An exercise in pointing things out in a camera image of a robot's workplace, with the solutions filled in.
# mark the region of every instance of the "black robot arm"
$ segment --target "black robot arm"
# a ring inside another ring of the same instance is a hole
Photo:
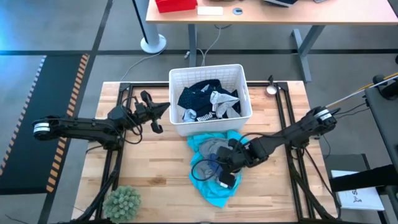
[[[268,160],[276,147],[290,144],[293,148],[304,148],[309,144],[309,137],[322,135],[336,126],[336,119],[325,107],[310,110],[299,122],[275,133],[254,138],[246,144],[235,139],[229,140],[230,150],[220,147],[217,156],[222,168],[220,182],[233,187],[234,178],[231,173],[243,167],[254,167]]]
[[[153,132],[163,132],[161,125],[157,124],[157,119],[163,115],[170,103],[154,103],[146,91],[141,92],[146,106],[138,103],[136,97],[133,98],[136,107],[134,113],[121,105],[113,108],[106,119],[47,116],[34,121],[34,137],[42,141],[59,137],[86,139],[98,141],[104,149],[118,150],[124,141],[122,133],[125,130],[134,131],[134,128],[138,128],[140,132],[142,124],[152,121]]]

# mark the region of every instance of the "green plant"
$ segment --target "green plant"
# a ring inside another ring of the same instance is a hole
[[[120,186],[103,203],[104,214],[114,223],[128,222],[137,216],[141,196],[131,186]]]

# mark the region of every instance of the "light blue towel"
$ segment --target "light blue towel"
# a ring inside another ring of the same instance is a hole
[[[239,140],[242,137],[236,131],[228,131],[227,133],[209,133],[209,134],[199,134],[196,136],[189,136],[188,137],[188,145],[193,149],[195,155],[191,160],[191,166],[193,166],[196,162],[200,159],[203,159],[203,156],[199,153],[199,147],[202,145],[207,139],[209,138],[224,138],[224,139],[236,139]],[[243,139],[241,142],[244,144],[248,140]],[[228,189],[222,187],[217,183],[214,179],[210,179],[207,181],[198,181],[195,180],[191,172],[189,173],[189,179],[192,181],[193,186],[197,188],[202,196],[210,202],[212,205],[217,207],[224,207],[228,201],[230,196],[233,196],[238,189],[239,184],[242,181],[242,172],[240,172],[236,176],[236,183],[232,189]]]

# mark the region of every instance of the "white cord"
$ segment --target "white cord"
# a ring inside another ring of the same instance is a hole
[[[217,41],[218,41],[218,39],[220,38],[220,35],[221,35],[221,29],[222,29],[222,27],[219,27],[219,28],[218,28],[218,35],[217,35],[216,40],[210,45],[210,47],[206,50],[205,53],[203,53],[203,52],[199,49],[200,52],[201,52],[202,55],[203,55],[203,60],[201,61],[201,66],[205,66],[205,61],[206,61],[207,52],[217,43]]]
[[[125,74],[123,75],[123,77],[120,79],[120,81],[122,81],[123,78],[126,77],[126,75],[130,72],[130,70],[131,70],[134,66],[138,65],[139,63],[141,63],[141,62],[144,61],[144,60],[147,60],[147,59],[149,59],[149,58],[156,57],[156,56],[160,55],[164,50],[166,50],[166,48],[167,48],[167,44],[166,44],[166,46],[164,47],[164,49],[161,50],[159,53],[157,53],[157,54],[155,54],[155,55],[151,55],[151,56],[149,56],[149,57],[144,57],[144,58],[140,59],[138,62],[136,62],[134,65],[131,65],[131,66],[129,67],[129,69],[127,69],[127,71],[125,72]]]

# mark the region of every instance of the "desk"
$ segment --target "desk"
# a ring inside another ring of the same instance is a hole
[[[223,16],[198,16],[197,10],[159,13],[154,0],[150,0],[147,22],[185,23],[188,24],[190,44],[190,67],[196,67],[197,35],[196,23],[209,24],[293,24],[313,25],[302,40],[298,29],[292,35],[297,44],[300,66],[305,82],[311,81],[307,54],[321,34],[325,25],[381,26],[396,25],[398,18],[388,0],[327,0],[315,3],[313,0],[298,0],[292,7],[270,6],[261,0],[233,2],[211,2],[197,0],[199,6],[222,6]],[[233,14],[233,9],[243,10],[240,16]]]
[[[105,118],[116,105],[119,82],[103,84],[96,112]],[[299,120],[310,109],[303,82],[288,82],[295,119]],[[133,95],[142,90],[152,95],[154,102],[169,100],[168,88],[135,88]],[[267,97],[264,87],[249,87],[253,116],[242,134],[249,132],[274,133],[280,130],[275,97]],[[286,120],[287,108],[284,103]],[[180,137],[169,120],[167,110],[159,124],[162,134],[153,133],[150,124],[143,125],[143,140],[138,145],[125,144],[119,185],[131,185],[142,195],[142,207],[134,222],[296,222],[294,199],[289,170],[283,146],[276,149],[265,163],[243,171],[243,180],[234,197],[225,208],[210,205],[188,179],[192,150],[187,139]],[[128,140],[136,140],[127,133]],[[319,142],[311,140],[307,147],[327,180]],[[106,151],[95,149],[86,155],[75,207],[85,210],[100,189]],[[335,205],[309,161],[304,156],[311,191],[320,203],[336,215]],[[307,214],[302,196],[303,213]],[[81,215],[74,209],[72,218]]]

